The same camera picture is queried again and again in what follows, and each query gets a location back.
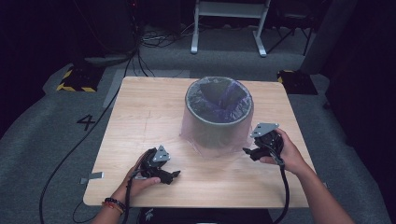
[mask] plastic bag liner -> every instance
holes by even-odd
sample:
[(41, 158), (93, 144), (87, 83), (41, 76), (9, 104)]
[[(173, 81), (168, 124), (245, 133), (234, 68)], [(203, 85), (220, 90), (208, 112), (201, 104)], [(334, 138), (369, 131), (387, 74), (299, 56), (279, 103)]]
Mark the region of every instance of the plastic bag liner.
[(180, 136), (204, 158), (250, 147), (253, 100), (248, 89), (229, 77), (204, 77), (186, 93)]

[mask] wooden table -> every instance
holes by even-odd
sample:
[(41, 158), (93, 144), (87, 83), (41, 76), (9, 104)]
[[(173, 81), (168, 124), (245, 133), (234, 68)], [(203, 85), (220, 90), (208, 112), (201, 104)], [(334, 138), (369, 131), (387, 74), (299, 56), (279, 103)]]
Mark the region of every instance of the wooden table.
[[(163, 145), (171, 160), (163, 169), (181, 171), (171, 185), (159, 184), (131, 201), (131, 206), (159, 207), (283, 207), (285, 189), (279, 167), (252, 161), (241, 149), (216, 159), (204, 159), (181, 137), (187, 88), (196, 79), (126, 77), (110, 117), (93, 173), (84, 195), (87, 205), (100, 205), (120, 184), (137, 158), (147, 149)], [(241, 81), (254, 102), (252, 127), (276, 122), (285, 130), (312, 167), (304, 139), (280, 83)], [(307, 207), (300, 182), (286, 173), (290, 207)]]

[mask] gray carpet floor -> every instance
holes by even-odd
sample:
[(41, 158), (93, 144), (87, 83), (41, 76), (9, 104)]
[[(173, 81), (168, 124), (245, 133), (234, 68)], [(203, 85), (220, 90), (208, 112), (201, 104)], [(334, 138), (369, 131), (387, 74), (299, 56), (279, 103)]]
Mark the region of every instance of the gray carpet floor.
[[(188, 35), (165, 48), (141, 47), (141, 57), (157, 77), (223, 76), (276, 81), (277, 71), (300, 67), (305, 42), (301, 32), (288, 37), (262, 58), (251, 31), (251, 28), (206, 30), (200, 34), (196, 55), (190, 54)], [(275, 30), (262, 33), (267, 48), (278, 39)], [(126, 63), (106, 69), (98, 92), (56, 91), (69, 66), (66, 64), (49, 78), (43, 87), (46, 95), (26, 110), (0, 140), (0, 223), (39, 223), (38, 205), (43, 187), (63, 157), (87, 133), (85, 126), (77, 121), (87, 115), (99, 119), (104, 105), (108, 105), (109, 97), (120, 85), (117, 77)], [(139, 69), (134, 58), (127, 75), (134, 76), (134, 70)], [(320, 74), (311, 78), (318, 95), (289, 95), (289, 99), (318, 176), (357, 223), (390, 223), (377, 184), (354, 149), (345, 144), (345, 134), (332, 111), (322, 107), (329, 80)], [(82, 204), (74, 214), (85, 191), (79, 180), (92, 170), (111, 109), (52, 178), (43, 202), (46, 223), (74, 223), (73, 217), (82, 221), (99, 210)], [(137, 210), (132, 210), (131, 223)], [(273, 218), (280, 212), (270, 210)], [(313, 223), (313, 220), (308, 208), (293, 208), (282, 223)]]

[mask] beaded bracelet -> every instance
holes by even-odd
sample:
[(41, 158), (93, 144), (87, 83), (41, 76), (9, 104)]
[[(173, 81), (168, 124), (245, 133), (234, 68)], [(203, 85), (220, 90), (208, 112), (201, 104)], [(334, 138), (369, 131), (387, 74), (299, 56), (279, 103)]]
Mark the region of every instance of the beaded bracelet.
[(119, 210), (119, 212), (121, 213), (121, 214), (123, 214), (123, 211), (122, 211), (122, 209), (118, 206), (118, 205), (116, 205), (115, 203), (110, 203), (110, 202), (102, 202), (102, 206), (107, 206), (107, 207), (109, 207), (109, 208), (111, 208), (111, 209), (117, 209), (117, 210)]
[(118, 200), (116, 200), (116, 199), (113, 199), (113, 198), (105, 198), (105, 202), (106, 202), (106, 203), (114, 203), (114, 204), (118, 205), (119, 208), (122, 210), (123, 213), (126, 211), (126, 206), (125, 206), (125, 204), (123, 204), (122, 202), (120, 202), (120, 201), (118, 201)]

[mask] wire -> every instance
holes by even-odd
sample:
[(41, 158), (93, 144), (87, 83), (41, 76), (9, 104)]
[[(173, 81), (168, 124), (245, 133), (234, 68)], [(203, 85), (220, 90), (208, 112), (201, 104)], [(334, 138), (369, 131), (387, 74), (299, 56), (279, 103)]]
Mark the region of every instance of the wire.
[[(126, 72), (128, 70), (128, 66), (129, 63), (131, 62), (132, 58), (128, 61), (128, 63), (125, 66), (125, 71), (124, 71), (124, 77), (126, 76)], [(114, 94), (113, 98), (111, 99), (110, 103), (108, 103), (107, 107), (105, 108), (105, 110), (102, 112), (102, 114), (100, 115), (99, 119), (93, 124), (92, 128), (90, 128), (90, 130), (76, 143), (76, 145), (66, 154), (66, 156), (64, 156), (64, 158), (61, 160), (61, 162), (59, 162), (59, 164), (56, 166), (56, 168), (53, 170), (53, 172), (51, 173), (51, 175), (49, 176), (49, 179), (47, 180), (43, 190), (41, 191), (41, 196), (40, 196), (40, 202), (39, 202), (39, 206), (38, 206), (38, 210), (39, 210), (39, 215), (40, 215), (40, 223), (44, 224), (44, 214), (43, 214), (43, 202), (44, 202), (44, 196), (46, 194), (47, 188), (50, 184), (50, 181), (52, 180), (52, 178), (55, 176), (55, 174), (58, 172), (59, 168), (61, 168), (61, 166), (64, 164), (64, 162), (67, 160), (67, 158), (69, 158), (69, 156), (79, 147), (79, 145), (90, 135), (90, 133), (95, 129), (95, 127), (97, 126), (97, 124), (99, 123), (99, 121), (103, 118), (103, 116), (105, 115), (105, 113), (107, 112), (107, 110), (110, 108), (111, 104), (113, 103), (113, 101), (116, 99), (116, 96), (119, 94), (120, 88), (117, 89), (117, 92)]]
[(76, 214), (76, 212), (77, 212), (77, 209), (81, 206), (81, 204), (83, 203), (83, 201), (81, 200), (81, 202), (76, 206), (76, 208), (75, 208), (75, 210), (74, 210), (74, 212), (73, 212), (73, 221), (75, 222), (75, 223), (86, 223), (86, 222), (89, 222), (89, 221), (91, 221), (91, 220), (93, 220), (95, 217), (96, 217), (96, 215), (95, 216), (93, 216), (93, 217), (91, 217), (90, 219), (87, 219), (87, 220), (84, 220), (84, 221), (76, 221), (76, 219), (75, 219), (75, 214)]
[(132, 181), (134, 179), (134, 177), (140, 172), (139, 168), (140, 165), (142, 164), (142, 161), (144, 161), (147, 156), (149, 154), (149, 150), (147, 150), (143, 156), (141, 157), (141, 159), (136, 163), (136, 166), (134, 167), (134, 171), (132, 172), (129, 180), (128, 180), (128, 184), (126, 186), (126, 193), (125, 193), (125, 206), (126, 206), (126, 210), (125, 210), (125, 216), (124, 219), (122, 221), (123, 224), (126, 224), (126, 222), (128, 221), (128, 217), (129, 217), (129, 208), (130, 208), (130, 200), (131, 200), (131, 189), (132, 189)]
[(137, 51), (137, 59), (139, 61), (140, 69), (145, 74), (145, 76), (148, 77), (149, 75), (145, 72), (145, 69), (143, 68), (142, 63), (146, 66), (146, 68), (150, 71), (150, 73), (155, 77), (154, 73), (149, 69), (149, 67), (145, 63), (145, 61), (143, 61), (142, 57), (140, 57), (140, 50)]
[(285, 165), (280, 165), (280, 174), (282, 175), (283, 184), (285, 185), (286, 201), (285, 201), (285, 206), (283, 207), (282, 214), (280, 214), (279, 218), (277, 218), (274, 221), (274, 224), (279, 223), (285, 217), (285, 215), (288, 213), (289, 202), (290, 202), (289, 183), (288, 183), (288, 179), (286, 178), (286, 175), (285, 175)]
[(134, 56), (134, 54), (135, 54), (135, 52), (136, 52), (136, 42), (140, 41), (140, 40), (138, 40), (138, 38), (136, 38), (136, 37), (137, 37), (137, 34), (136, 34), (136, 23), (135, 23), (135, 21), (134, 21), (134, 17), (133, 17), (133, 22), (132, 22), (132, 24), (134, 24), (134, 26), (135, 26), (135, 30), (132, 29), (133, 34), (134, 34), (134, 46), (133, 46), (133, 48), (132, 48), (131, 50), (127, 50), (127, 51), (118, 51), (118, 50), (114, 50), (114, 49), (109, 48), (108, 46), (106, 46), (106, 45), (100, 40), (100, 38), (97, 36), (96, 32), (92, 29), (92, 26), (91, 26), (90, 23), (88, 22), (87, 18), (86, 18), (86, 17), (84, 16), (84, 14), (82, 13), (81, 8), (79, 7), (79, 5), (78, 5), (78, 3), (76, 2), (76, 0), (73, 0), (73, 3), (74, 3), (74, 5), (76, 6), (76, 8), (77, 8), (79, 14), (81, 15), (82, 19), (83, 19), (83, 20), (85, 21), (85, 23), (87, 24), (89, 30), (91, 31), (92, 36), (96, 39), (96, 41), (99, 43), (99, 45), (100, 45), (103, 49), (105, 49), (105, 50), (107, 50), (108, 52), (111, 52), (111, 53), (125, 54), (125, 57), (124, 57), (124, 58), (121, 58), (121, 59), (109, 60), (109, 61), (100, 62), (100, 63), (92, 63), (92, 62), (87, 61), (88, 63), (90, 63), (90, 64), (92, 64), (93, 66), (96, 66), (96, 67), (108, 67), (108, 66), (113, 66), (113, 65), (116, 65), (116, 64), (124, 63), (124, 62), (128, 61), (131, 57)]

